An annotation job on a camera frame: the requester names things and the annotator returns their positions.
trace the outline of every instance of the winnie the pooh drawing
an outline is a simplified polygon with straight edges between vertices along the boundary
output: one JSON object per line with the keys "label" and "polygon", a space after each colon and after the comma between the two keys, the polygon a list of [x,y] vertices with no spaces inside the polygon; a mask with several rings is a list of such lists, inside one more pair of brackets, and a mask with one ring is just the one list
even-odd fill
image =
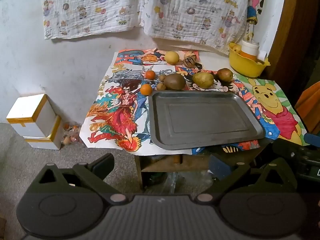
{"label": "winnie the pooh drawing", "polygon": [[250,78],[248,82],[252,85],[253,95],[263,106],[262,116],[264,115],[272,119],[280,130],[279,138],[302,145],[300,138],[301,127],[293,117],[293,114],[281,104],[279,98],[274,93],[276,87],[269,83],[266,83],[264,86],[257,85],[255,80]]}

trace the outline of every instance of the pooh's red shirt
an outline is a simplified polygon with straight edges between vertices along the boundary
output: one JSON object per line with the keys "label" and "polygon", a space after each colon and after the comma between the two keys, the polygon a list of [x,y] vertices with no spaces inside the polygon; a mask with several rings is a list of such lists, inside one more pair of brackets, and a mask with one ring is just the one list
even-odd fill
{"label": "pooh's red shirt", "polygon": [[291,139],[293,131],[297,132],[296,125],[298,122],[293,117],[285,106],[282,106],[283,111],[278,114],[273,114],[267,109],[263,108],[263,113],[266,117],[271,118],[280,130],[280,135],[288,140]]}

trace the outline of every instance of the tray rim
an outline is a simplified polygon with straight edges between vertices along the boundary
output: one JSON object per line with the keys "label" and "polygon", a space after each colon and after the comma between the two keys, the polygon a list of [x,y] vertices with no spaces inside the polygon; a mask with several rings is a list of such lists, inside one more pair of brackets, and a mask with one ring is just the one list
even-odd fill
{"label": "tray rim", "polygon": [[262,124],[260,123],[260,121],[258,120],[258,118],[255,116],[255,114],[252,112],[252,110],[250,109],[250,107],[247,105],[247,103],[243,100],[243,98],[241,98],[239,95],[237,95],[236,93],[233,92],[222,92],[222,91],[215,91],[215,90],[205,90],[205,91],[193,91],[193,90],[164,90],[164,91],[153,91],[153,93],[151,95],[148,96],[148,103],[149,103],[149,121],[150,121],[150,138],[152,139],[152,142],[157,145],[158,147],[165,149],[165,150],[181,150],[181,149],[191,149],[191,148],[195,148],[195,147],[184,147],[184,148],[177,148],[174,147],[172,148],[172,145],[167,145],[167,144],[163,144],[161,143],[157,137],[156,137],[156,127],[155,127],[155,115],[154,115],[154,108],[153,108],[153,103],[151,104],[151,102],[153,102],[152,98],[154,96],[156,96],[157,94],[170,94],[170,93],[177,93],[177,92],[182,92],[182,93],[190,93],[190,94],[198,94],[198,93],[211,93],[211,94],[229,94],[229,95],[233,95],[236,96],[238,98],[238,100],[243,101],[243,103],[246,105],[246,107],[248,108],[248,110],[250,111],[250,113],[252,113],[252,116],[254,116],[254,118],[256,119],[257,123],[260,125],[260,127],[262,128],[262,135],[263,138],[266,136],[266,131],[264,129],[264,127],[262,126]]}

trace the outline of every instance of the white wall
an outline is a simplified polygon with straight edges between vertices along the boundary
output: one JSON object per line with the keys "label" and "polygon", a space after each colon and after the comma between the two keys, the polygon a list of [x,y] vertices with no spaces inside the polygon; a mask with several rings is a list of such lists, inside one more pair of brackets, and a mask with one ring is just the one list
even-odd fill
{"label": "white wall", "polygon": [[254,40],[260,49],[268,54],[278,29],[284,0],[264,0],[262,14],[257,15],[258,24],[254,26]]}
{"label": "white wall", "polygon": [[82,123],[113,54],[156,45],[141,28],[44,40],[41,0],[0,0],[0,122],[19,96],[46,93],[64,119]]}

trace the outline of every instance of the pooh's ear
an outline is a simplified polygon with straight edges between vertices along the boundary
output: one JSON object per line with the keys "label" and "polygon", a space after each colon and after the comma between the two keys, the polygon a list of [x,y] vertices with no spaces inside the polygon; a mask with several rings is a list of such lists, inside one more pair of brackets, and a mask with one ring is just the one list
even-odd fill
{"label": "pooh's ear", "polygon": [[250,83],[250,85],[255,86],[256,82],[252,79],[252,78],[248,78],[248,82]]}
{"label": "pooh's ear", "polygon": [[276,90],[276,87],[275,87],[274,85],[271,85],[270,83],[266,83],[266,84],[265,84],[265,87],[266,87],[266,88],[269,88],[269,89],[271,89],[271,90],[273,90],[273,91]]}

